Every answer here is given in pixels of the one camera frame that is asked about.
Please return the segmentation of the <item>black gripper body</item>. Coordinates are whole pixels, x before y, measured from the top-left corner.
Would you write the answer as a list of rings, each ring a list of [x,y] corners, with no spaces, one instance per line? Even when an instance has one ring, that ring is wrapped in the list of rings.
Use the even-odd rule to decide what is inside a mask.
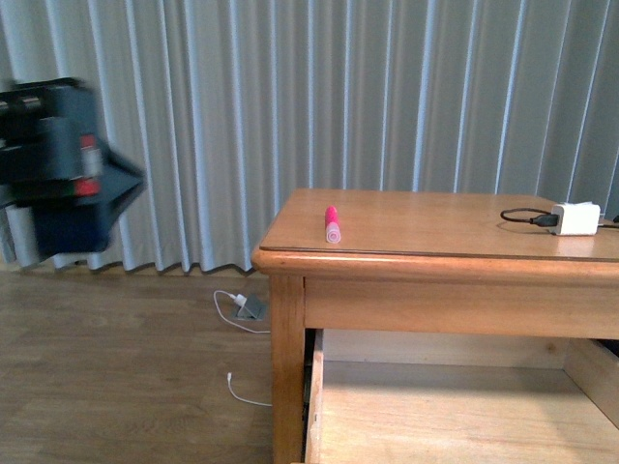
[[[100,136],[83,81],[14,83],[2,93],[1,204],[31,211],[41,257],[107,250],[144,184],[143,170]]]

